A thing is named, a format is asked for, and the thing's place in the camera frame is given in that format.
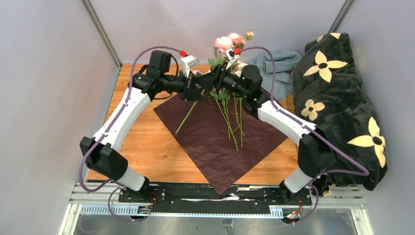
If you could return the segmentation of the dark red wrapping paper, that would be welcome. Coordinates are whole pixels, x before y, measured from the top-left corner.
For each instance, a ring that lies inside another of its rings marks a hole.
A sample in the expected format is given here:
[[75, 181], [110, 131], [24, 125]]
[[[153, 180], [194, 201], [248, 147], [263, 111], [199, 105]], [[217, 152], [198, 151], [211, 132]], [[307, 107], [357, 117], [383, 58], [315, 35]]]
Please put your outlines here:
[[228, 109], [239, 147], [239, 151], [236, 151], [233, 140], [228, 139], [225, 120], [215, 100], [208, 94], [197, 102], [180, 131], [175, 134], [193, 103], [183, 101], [176, 95], [154, 108], [154, 112], [218, 194], [266, 157], [276, 156], [277, 148], [287, 139], [273, 126], [243, 111], [245, 136], [243, 148], [240, 148], [240, 132], [237, 129], [234, 102], [231, 100]]

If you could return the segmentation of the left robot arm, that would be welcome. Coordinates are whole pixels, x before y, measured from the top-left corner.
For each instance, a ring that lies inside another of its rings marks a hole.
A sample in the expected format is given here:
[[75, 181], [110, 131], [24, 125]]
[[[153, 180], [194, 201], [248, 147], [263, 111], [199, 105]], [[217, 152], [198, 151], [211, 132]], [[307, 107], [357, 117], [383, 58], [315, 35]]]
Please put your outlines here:
[[148, 64], [139, 72], [131, 72], [128, 87], [107, 121], [92, 137], [83, 137], [80, 141], [83, 159], [78, 181], [86, 192], [96, 192], [103, 186], [88, 188], [83, 181], [84, 167], [118, 184], [121, 193], [133, 200], [145, 202], [151, 195], [149, 179], [129, 167], [127, 159], [119, 153], [126, 135], [158, 93], [177, 93], [186, 101], [203, 98], [196, 87], [195, 74], [191, 72], [191, 68], [199, 63], [198, 58], [180, 50], [181, 59], [177, 60], [166, 52], [167, 49], [150, 48]]

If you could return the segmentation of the white rose stem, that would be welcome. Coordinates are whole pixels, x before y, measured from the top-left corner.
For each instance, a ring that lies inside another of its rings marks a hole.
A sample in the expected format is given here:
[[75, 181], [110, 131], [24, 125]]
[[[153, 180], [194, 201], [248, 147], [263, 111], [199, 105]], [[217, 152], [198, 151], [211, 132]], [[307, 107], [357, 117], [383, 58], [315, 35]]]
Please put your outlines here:
[[[242, 73], [242, 69], [246, 65], [247, 64], [243, 62], [236, 62], [236, 65], [234, 66], [234, 69], [233, 69], [233, 74], [240, 77]], [[233, 100], [234, 100], [235, 118], [236, 118], [236, 123], [238, 125], [237, 129], [240, 132], [240, 148], [243, 148], [243, 137], [245, 136], [245, 134], [243, 132], [242, 98], [240, 97], [240, 95], [233, 94]]]

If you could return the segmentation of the pink rose stem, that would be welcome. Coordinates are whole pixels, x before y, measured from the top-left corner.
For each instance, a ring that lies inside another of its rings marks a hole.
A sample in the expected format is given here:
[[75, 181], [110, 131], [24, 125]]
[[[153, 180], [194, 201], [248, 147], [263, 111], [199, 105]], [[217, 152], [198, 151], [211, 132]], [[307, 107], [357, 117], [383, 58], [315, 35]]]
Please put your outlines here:
[[[233, 32], [233, 33], [228, 34], [227, 36], [216, 38], [213, 44], [214, 62], [216, 62], [216, 60], [218, 59], [228, 60], [228, 57], [225, 54], [226, 50], [231, 49], [231, 48], [242, 49], [246, 44], [245, 41], [250, 41], [252, 40], [253, 37], [254, 37], [254, 32], [252, 30], [249, 30], [245, 33], [245, 36], [242, 36], [242, 35], [239, 35]], [[231, 72], [234, 75], [237, 75], [238, 77], [240, 77], [242, 73], [242, 69], [246, 65], [247, 65], [246, 63], [242, 63], [239, 59], [237, 59], [236, 62], [234, 62], [234, 64], [231, 66]], [[211, 72], [211, 69], [209, 69], [207, 72], [202, 72], [200, 70], [193, 70], [193, 71], [190, 71], [189, 74], [190, 76], [201, 76], [208, 72]], [[186, 114], [182, 122], [180, 123], [179, 127], [176, 129], [175, 134], [177, 134], [180, 131], [181, 127], [186, 122], [188, 116], [190, 115], [190, 113], [192, 112], [192, 109], [194, 108], [196, 104], [197, 104], [197, 101], [193, 103], [193, 106], [190, 108], [190, 110], [188, 111], [188, 113]]]

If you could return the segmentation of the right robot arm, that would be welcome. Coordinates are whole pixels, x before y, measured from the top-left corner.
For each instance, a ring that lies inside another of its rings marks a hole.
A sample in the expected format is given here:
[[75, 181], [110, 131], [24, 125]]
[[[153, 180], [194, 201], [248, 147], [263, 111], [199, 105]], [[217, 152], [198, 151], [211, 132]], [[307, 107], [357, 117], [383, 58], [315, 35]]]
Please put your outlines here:
[[273, 126], [298, 146], [298, 165], [279, 184], [277, 191], [277, 198], [290, 205], [298, 200], [302, 189], [337, 161], [337, 155], [329, 146], [334, 136], [327, 125], [316, 126], [275, 103], [262, 92], [262, 81], [254, 65], [245, 66], [240, 76], [225, 66], [216, 66], [212, 72], [195, 77], [196, 84], [205, 90], [225, 88], [241, 97], [247, 114]]

